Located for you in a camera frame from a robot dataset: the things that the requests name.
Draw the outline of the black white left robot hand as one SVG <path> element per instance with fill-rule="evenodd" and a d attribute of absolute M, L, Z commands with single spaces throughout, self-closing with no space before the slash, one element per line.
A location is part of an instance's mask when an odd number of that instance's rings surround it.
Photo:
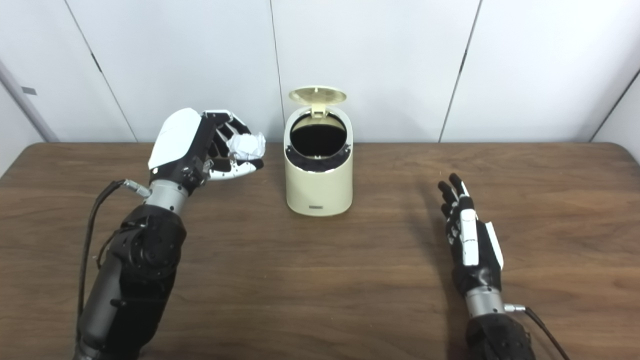
<path fill-rule="evenodd" d="M 265 166 L 266 140 L 229 110 L 184 108 L 163 123 L 148 160 L 150 183 L 176 183 L 189 195 L 206 182 L 246 176 Z"/>

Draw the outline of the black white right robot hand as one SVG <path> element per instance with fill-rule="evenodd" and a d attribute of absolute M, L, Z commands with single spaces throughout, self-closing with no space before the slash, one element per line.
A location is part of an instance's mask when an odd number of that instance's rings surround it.
<path fill-rule="evenodd" d="M 479 219 L 473 198 L 457 173 L 438 189 L 444 202 L 445 237 L 454 263 L 451 272 L 455 289 L 462 296 L 480 287 L 501 291 L 505 264 L 493 223 Z"/>

